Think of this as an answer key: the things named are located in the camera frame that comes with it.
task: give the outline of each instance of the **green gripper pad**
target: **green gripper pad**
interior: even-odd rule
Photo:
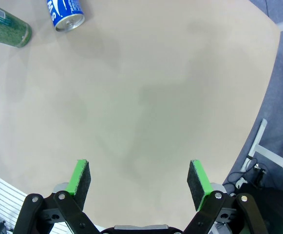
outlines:
[[[204,168],[199,160],[192,160],[189,166],[187,182],[196,211],[203,206],[206,197],[213,192]]]
[[[79,160],[65,190],[73,196],[81,210],[84,208],[90,183],[91,173],[89,170],[89,163],[85,159]]]

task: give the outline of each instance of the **blue can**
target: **blue can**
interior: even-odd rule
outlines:
[[[78,0],[47,0],[50,16],[57,31],[70,31],[80,26],[85,16]]]

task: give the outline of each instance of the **soda can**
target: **soda can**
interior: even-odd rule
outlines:
[[[47,0],[48,10],[57,31],[70,31],[80,26],[85,16],[78,0]]]
[[[14,47],[25,46],[32,34],[31,27],[24,21],[0,8],[0,42]]]

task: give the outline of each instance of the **can rim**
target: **can rim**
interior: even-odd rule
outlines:
[[[68,28],[64,28],[64,29],[61,29],[61,28],[57,27],[62,21],[66,20],[70,16],[82,16],[82,18],[81,18],[81,20],[77,24],[74,24],[73,27],[68,27]],[[57,22],[57,24],[55,25],[56,31],[58,31],[58,32],[68,32],[68,31],[71,31],[72,29],[75,29],[75,28],[79,27],[85,21],[85,16],[83,14],[74,14],[74,15],[70,15],[70,16],[66,16],[66,17],[64,17],[63,19],[61,19],[61,20],[59,20]]]

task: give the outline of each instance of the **can lid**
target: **can lid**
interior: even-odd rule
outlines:
[[[56,30],[59,32],[70,31],[78,26],[80,26],[85,20],[83,14],[75,14],[63,18],[56,24]]]

